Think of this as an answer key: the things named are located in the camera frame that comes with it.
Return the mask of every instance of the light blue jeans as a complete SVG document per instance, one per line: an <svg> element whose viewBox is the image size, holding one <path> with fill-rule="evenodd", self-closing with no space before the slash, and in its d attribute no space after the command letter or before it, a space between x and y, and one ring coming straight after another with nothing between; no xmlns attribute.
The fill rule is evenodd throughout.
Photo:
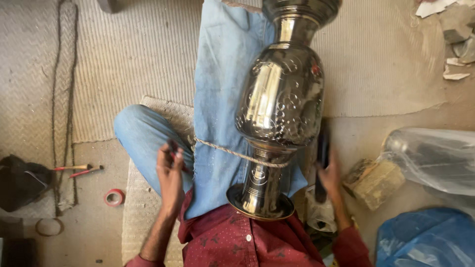
<svg viewBox="0 0 475 267"><path fill-rule="evenodd" d="M198 138L250 154L247 141L236 130L234 117L248 68L273 38L274 28L262 14L205 0L195 72L194 126ZM193 162L192 152L168 122L143 105L121 111L115 118L114 130L138 170L159 194L157 150L168 138L175 139L184 149L186 165L194 167L194 177L183 173L183 189L193 189L186 219L227 204L228 187L243 182L246 176L246 160L202 143L196 144ZM281 192L291 197L306 185L295 162L283 170Z"/></svg>

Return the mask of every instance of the silver vase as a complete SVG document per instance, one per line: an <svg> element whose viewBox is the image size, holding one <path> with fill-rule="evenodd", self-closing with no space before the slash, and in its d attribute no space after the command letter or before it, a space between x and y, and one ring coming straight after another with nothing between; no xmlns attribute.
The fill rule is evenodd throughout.
<svg viewBox="0 0 475 267"><path fill-rule="evenodd" d="M320 130L323 69L308 46L314 33L338 14L339 0L263 0L275 27L274 42L251 65L236 112L236 128L263 162L285 163ZM280 192L281 169L251 162L244 183L231 186L228 201L246 216L279 220L294 205Z"/></svg>

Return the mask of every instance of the red tape roll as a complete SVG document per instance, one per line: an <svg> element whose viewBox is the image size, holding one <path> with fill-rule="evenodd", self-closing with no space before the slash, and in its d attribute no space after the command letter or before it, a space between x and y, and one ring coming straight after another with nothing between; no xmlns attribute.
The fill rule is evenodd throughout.
<svg viewBox="0 0 475 267"><path fill-rule="evenodd" d="M104 202L107 206L117 207L124 202L125 195L120 189L110 189L107 194L104 195Z"/></svg>

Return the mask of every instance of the black tool handle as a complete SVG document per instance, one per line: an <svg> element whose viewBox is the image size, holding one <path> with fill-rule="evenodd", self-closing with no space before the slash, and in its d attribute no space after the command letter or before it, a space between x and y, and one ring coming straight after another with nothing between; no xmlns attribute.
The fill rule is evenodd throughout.
<svg viewBox="0 0 475 267"><path fill-rule="evenodd" d="M323 168L328 167L330 158L330 129L328 123L325 119L322 119L320 126L320 133L318 134L317 140L317 162ZM319 203L324 203L326 201L326 190L320 181L318 176L315 179L315 200Z"/></svg>

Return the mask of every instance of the maroon patterned shirt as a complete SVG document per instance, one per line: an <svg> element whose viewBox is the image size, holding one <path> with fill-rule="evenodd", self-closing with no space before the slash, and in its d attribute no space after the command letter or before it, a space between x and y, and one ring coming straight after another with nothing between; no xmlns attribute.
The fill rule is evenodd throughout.
<svg viewBox="0 0 475 267"><path fill-rule="evenodd" d="M180 214L178 238L183 248L183 263L195 267L232 266L316 266L324 267L322 257L304 231L297 214L264 222L249 219L231 205L223 205L189 220L183 219L191 202L186 193ZM358 231L343 230L333 242L333 253L340 267L372 266L368 249ZM127 267L164 267L137 255Z"/></svg>

